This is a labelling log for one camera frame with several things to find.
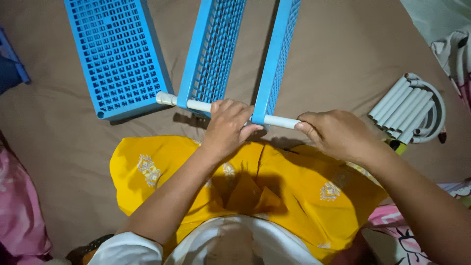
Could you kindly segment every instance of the white sleeve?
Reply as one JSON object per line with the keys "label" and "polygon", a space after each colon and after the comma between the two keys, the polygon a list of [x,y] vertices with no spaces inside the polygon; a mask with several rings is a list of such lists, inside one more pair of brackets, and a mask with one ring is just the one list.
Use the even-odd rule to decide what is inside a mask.
{"label": "white sleeve", "polygon": [[115,235],[98,248],[89,265],[160,265],[162,246],[133,232]]}

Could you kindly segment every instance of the bundle of pvc pipes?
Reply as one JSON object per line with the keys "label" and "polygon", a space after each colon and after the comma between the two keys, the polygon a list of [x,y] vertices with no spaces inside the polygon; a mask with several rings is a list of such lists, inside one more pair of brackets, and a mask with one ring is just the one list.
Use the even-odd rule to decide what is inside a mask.
{"label": "bundle of pvc pipes", "polygon": [[445,116],[440,93],[413,73],[401,77],[368,114],[378,128],[405,144],[431,141]]}

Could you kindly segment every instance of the person's right hand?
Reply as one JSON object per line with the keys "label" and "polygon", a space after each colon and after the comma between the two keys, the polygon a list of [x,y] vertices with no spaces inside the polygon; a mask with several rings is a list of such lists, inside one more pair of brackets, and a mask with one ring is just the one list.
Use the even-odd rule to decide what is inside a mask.
{"label": "person's right hand", "polygon": [[306,112],[295,129],[305,133],[323,153],[333,158],[364,165],[378,150],[388,148],[350,112],[331,110]]}

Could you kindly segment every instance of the bed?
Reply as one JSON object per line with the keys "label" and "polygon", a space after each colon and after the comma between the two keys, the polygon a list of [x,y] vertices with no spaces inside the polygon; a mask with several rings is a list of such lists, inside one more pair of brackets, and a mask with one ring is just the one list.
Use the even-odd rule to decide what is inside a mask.
{"label": "bed", "polygon": [[[176,92],[199,1],[149,1]],[[254,103],[275,0],[249,0],[226,98]],[[0,97],[0,130],[36,186],[53,255],[114,233],[126,216],[116,204],[109,160],[124,137],[204,136],[205,121],[169,108],[122,124],[98,120],[62,0],[3,0],[0,17],[32,79]],[[275,115],[344,109],[366,118],[405,72],[440,90],[447,142],[411,145],[403,157],[435,182],[469,176],[471,117],[399,0],[304,0]],[[280,147],[307,141],[275,128],[263,136]]]}

